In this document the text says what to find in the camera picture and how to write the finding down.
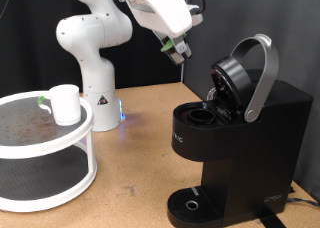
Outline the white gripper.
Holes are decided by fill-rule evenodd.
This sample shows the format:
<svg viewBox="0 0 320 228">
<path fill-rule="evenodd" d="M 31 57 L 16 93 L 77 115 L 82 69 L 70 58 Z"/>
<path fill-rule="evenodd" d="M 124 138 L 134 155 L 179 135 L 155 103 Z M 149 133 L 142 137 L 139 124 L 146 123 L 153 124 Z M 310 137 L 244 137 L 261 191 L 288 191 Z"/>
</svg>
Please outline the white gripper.
<svg viewBox="0 0 320 228">
<path fill-rule="evenodd" d="M 185 0 L 128 0 L 127 5 L 140 26 L 174 38 L 166 43 L 165 53 L 176 65 L 191 57 L 182 35 L 192 27 Z"/>
</svg>

